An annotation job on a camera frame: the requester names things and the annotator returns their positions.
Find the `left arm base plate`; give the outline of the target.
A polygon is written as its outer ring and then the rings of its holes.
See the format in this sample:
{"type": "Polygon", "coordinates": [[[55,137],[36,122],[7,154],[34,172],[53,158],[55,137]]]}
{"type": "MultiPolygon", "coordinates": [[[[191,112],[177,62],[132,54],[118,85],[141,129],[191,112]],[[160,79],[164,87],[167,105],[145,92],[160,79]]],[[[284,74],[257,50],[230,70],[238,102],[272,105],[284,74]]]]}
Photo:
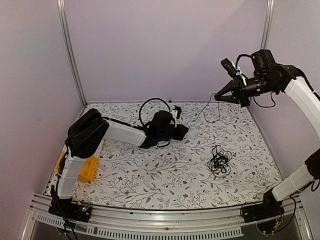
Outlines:
{"type": "Polygon", "coordinates": [[[48,212],[55,216],[65,217],[68,220],[88,223],[91,218],[92,206],[65,200],[52,201],[48,212]]]}

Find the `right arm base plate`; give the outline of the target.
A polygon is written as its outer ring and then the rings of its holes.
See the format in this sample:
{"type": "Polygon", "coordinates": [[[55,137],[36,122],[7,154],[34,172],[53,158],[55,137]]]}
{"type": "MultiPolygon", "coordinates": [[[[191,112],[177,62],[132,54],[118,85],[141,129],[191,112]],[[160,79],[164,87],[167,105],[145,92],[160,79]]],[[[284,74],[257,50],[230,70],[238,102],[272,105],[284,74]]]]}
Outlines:
{"type": "Polygon", "coordinates": [[[264,207],[263,203],[246,202],[240,208],[240,215],[245,223],[281,216],[284,213],[285,210],[281,203],[269,208],[264,207]]]}

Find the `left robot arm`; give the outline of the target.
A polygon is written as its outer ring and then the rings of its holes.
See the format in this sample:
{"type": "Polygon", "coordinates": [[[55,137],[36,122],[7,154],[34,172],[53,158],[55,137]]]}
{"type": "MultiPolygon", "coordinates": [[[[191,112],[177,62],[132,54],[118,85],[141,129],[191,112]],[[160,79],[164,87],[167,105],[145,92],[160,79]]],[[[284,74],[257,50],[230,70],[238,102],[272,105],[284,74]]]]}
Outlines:
{"type": "Polygon", "coordinates": [[[88,110],[68,129],[65,151],[57,165],[57,183],[50,190],[52,205],[63,217],[74,213],[73,187],[86,160],[98,152],[104,140],[120,141],[142,149],[157,147],[160,142],[182,141],[189,128],[177,123],[181,112],[182,109],[175,106],[156,112],[147,123],[131,125],[102,116],[95,108],[88,110]]]}

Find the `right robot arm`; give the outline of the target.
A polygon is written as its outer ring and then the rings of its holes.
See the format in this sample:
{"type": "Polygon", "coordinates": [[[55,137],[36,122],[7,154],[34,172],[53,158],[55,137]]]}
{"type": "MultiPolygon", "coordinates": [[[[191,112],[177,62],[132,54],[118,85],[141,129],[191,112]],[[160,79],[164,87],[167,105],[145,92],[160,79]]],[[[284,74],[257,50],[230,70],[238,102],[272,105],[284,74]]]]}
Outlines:
{"type": "Polygon", "coordinates": [[[272,46],[262,51],[255,66],[254,52],[216,49],[207,64],[215,101],[248,108],[282,176],[258,208],[262,218],[269,218],[278,210],[277,202],[308,190],[315,180],[305,162],[320,148],[320,128],[297,100],[319,103],[320,58],[310,50],[272,46]]]}

